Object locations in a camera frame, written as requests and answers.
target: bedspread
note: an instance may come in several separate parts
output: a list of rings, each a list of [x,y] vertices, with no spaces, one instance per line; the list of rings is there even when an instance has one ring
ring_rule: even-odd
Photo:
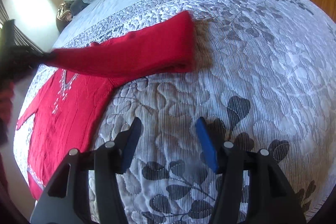
[[[165,73],[119,88],[92,149],[139,117],[144,125],[131,167],[118,175],[130,223],[207,223],[221,176],[204,164],[195,122],[205,117],[241,148],[267,148],[309,220],[336,183],[336,27],[309,0],[140,0],[64,47],[83,47],[189,10],[196,25],[192,73]],[[54,72],[40,66],[23,110]],[[33,117],[16,132],[22,173]],[[92,219],[98,221],[89,173]],[[246,216],[244,174],[240,220]]]

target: bed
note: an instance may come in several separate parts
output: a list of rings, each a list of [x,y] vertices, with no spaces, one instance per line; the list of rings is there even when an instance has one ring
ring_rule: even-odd
[[[130,169],[117,177],[129,223],[208,222],[221,177],[204,164],[194,127],[201,116],[245,150],[267,148],[310,220],[336,184],[336,26],[312,2],[95,0],[54,47],[103,42],[183,10],[196,25],[194,72],[151,75],[122,86],[92,140],[96,149],[128,129],[134,117],[144,124]],[[39,67],[21,114],[53,72]],[[27,172],[34,175],[27,166],[33,119],[14,138],[26,181]],[[92,172],[88,184],[91,218],[98,222]],[[240,221],[248,187],[244,174]]]

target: wall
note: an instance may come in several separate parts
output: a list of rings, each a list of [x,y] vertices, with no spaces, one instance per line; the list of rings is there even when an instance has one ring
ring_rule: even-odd
[[[56,13],[62,0],[2,0],[9,18],[42,50],[48,51],[56,42],[59,31]]]
[[[9,195],[11,200],[18,208],[18,210],[25,216],[27,219],[30,218],[30,215],[34,208],[35,200],[31,196],[28,185],[23,178],[19,167],[16,164],[13,154],[13,140],[16,121],[18,119],[21,106],[25,99],[28,87],[32,81],[32,77],[29,77],[15,85],[13,98],[13,110],[12,110],[12,119],[8,125],[8,140],[9,142],[0,148],[2,155],[2,160],[4,163],[4,168],[6,172],[6,177],[8,180]]]

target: gray pillow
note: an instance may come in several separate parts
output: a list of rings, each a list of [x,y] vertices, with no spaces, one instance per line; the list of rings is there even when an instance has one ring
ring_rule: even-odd
[[[86,6],[88,6],[88,4],[84,3],[83,0],[75,0],[70,6],[71,15],[78,15]]]

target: metal screw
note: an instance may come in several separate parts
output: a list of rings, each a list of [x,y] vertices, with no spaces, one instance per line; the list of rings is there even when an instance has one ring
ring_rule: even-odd
[[[260,150],[260,154],[262,154],[263,156],[268,156],[269,155],[269,152],[267,149],[261,149]]]
[[[78,149],[77,148],[73,148],[69,151],[69,155],[70,156],[74,156],[78,154]]]
[[[106,148],[112,148],[114,146],[114,141],[108,141],[105,143]]]
[[[232,148],[233,147],[233,143],[231,143],[231,142],[225,142],[224,143],[224,147],[226,147],[226,148]]]

